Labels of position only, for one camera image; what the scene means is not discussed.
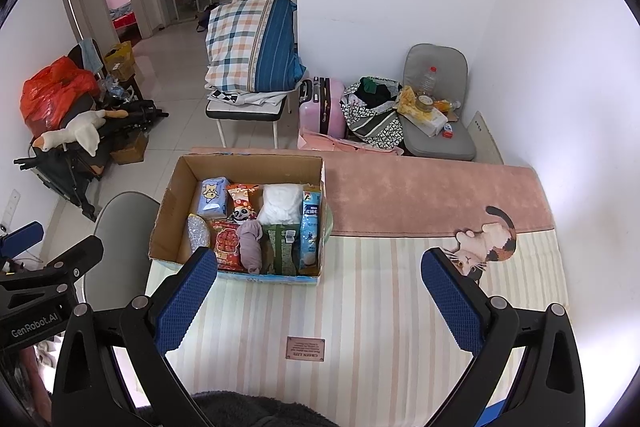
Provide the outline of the grey floor chair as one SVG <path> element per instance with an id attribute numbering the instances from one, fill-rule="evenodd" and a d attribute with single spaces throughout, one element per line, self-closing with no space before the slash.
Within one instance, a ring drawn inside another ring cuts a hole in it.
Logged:
<path id="1" fill-rule="evenodd" d="M 470 161 L 476 147 L 461 122 L 468 62 L 449 46 L 419 43 L 406 57 L 398 115 L 405 150 L 416 157 Z"/>

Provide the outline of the red snack packet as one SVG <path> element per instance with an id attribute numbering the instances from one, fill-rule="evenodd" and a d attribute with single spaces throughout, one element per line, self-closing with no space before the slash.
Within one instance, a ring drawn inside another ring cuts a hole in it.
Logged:
<path id="1" fill-rule="evenodd" d="M 212 247 L 218 267 L 224 271 L 244 272 L 240 259 L 239 225 L 231 220 L 218 219 L 209 222 L 212 231 Z"/>

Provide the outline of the pink suitcase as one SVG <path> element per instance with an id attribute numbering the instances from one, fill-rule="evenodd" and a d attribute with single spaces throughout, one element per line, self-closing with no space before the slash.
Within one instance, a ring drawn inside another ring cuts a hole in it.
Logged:
<path id="1" fill-rule="evenodd" d="M 344 138 L 346 120 L 340 106 L 344 90 L 340 80 L 304 79 L 298 90 L 299 129 Z"/>

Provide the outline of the green patterned packet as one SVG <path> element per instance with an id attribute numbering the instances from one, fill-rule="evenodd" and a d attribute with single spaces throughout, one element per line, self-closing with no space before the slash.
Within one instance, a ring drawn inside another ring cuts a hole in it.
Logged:
<path id="1" fill-rule="evenodd" d="M 296 277 L 299 264 L 299 225 L 264 225 L 267 274 Z"/>

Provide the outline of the blue Nestle milk powder pouch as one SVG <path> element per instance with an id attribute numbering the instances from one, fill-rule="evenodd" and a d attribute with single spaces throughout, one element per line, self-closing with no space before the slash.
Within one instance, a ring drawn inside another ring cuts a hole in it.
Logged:
<path id="1" fill-rule="evenodd" d="M 299 225 L 298 271 L 300 273 L 310 272 L 318 263 L 321 202 L 320 187 L 305 185 Z"/>

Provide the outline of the small brown cardboard box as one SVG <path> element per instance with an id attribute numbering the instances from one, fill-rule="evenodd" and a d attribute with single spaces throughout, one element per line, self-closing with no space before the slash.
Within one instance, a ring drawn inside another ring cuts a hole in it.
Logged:
<path id="1" fill-rule="evenodd" d="M 148 136 L 143 131 L 133 131 L 114 142 L 111 158 L 117 165 L 142 162 L 148 142 Z"/>

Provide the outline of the clear plastic bottle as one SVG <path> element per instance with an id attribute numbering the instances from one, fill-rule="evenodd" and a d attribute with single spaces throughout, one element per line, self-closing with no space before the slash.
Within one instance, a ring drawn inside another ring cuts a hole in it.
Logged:
<path id="1" fill-rule="evenodd" d="M 437 67 L 430 66 L 419 81 L 419 94 L 432 96 L 437 86 Z"/>

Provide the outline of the white goose plush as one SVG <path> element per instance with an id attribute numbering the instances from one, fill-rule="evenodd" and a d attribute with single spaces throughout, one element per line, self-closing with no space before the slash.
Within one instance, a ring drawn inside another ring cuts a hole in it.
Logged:
<path id="1" fill-rule="evenodd" d="M 94 157 L 100 145 L 99 129 L 106 123 L 107 118 L 128 116 L 129 113 L 123 109 L 87 110 L 75 116 L 62 129 L 43 132 L 32 142 L 32 147 L 49 152 L 55 147 L 77 142 L 91 157 Z"/>

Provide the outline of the black white patterned bag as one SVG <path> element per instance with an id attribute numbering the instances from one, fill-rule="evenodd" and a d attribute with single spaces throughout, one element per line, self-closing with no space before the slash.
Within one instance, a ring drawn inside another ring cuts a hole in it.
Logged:
<path id="1" fill-rule="evenodd" d="M 400 91 L 398 81 L 371 76 L 346 87 L 340 106 L 349 132 L 381 150 L 398 146 L 404 139 L 397 113 Z"/>

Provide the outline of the light blue tissue pack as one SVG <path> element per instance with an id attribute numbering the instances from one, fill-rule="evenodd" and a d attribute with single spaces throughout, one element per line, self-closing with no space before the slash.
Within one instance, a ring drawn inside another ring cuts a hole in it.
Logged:
<path id="1" fill-rule="evenodd" d="M 222 219 L 228 215 L 228 185 L 224 176 L 208 178 L 201 182 L 196 214 L 203 219 Z"/>

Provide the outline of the mauve cloth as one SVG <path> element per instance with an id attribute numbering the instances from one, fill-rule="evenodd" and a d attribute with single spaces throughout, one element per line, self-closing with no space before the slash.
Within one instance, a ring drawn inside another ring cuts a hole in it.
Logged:
<path id="1" fill-rule="evenodd" d="M 236 230 L 240 261 L 247 273 L 262 272 L 262 226 L 257 219 L 247 220 Z"/>

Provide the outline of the white soft plastic bag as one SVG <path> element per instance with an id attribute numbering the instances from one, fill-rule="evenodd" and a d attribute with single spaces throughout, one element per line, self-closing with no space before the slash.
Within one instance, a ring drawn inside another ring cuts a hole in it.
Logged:
<path id="1" fill-rule="evenodd" d="M 266 184 L 257 220 L 261 225 L 297 225 L 302 219 L 303 194 L 300 184 Z"/>

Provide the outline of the orange panda snack bag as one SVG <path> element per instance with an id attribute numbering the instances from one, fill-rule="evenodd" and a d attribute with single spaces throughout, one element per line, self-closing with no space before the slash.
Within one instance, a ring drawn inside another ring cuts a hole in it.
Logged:
<path id="1" fill-rule="evenodd" d="M 235 183 L 227 187 L 227 192 L 232 200 L 231 219 L 237 225 L 242 225 L 245 221 L 257 218 L 257 211 L 252 198 L 258 190 L 259 186 L 257 184 Z"/>

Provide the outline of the pink folded cloth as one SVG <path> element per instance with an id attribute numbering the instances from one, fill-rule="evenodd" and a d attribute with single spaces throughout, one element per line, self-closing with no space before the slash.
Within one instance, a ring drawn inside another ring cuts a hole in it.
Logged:
<path id="1" fill-rule="evenodd" d="M 300 130 L 297 138 L 299 150 L 315 150 L 316 152 L 345 152 L 345 153 L 378 153 L 395 156 L 404 155 L 400 147 L 394 146 L 385 150 L 363 142 L 346 139 L 336 139 L 326 134 Z"/>

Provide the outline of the yellow silver sponge pad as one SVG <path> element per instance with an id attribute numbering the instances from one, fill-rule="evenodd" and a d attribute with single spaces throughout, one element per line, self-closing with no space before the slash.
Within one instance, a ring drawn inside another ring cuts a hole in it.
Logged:
<path id="1" fill-rule="evenodd" d="M 198 248 L 209 248 L 212 243 L 210 238 L 210 228 L 208 222 L 195 213 L 190 213 L 186 219 L 186 231 L 191 253 L 194 254 Z"/>

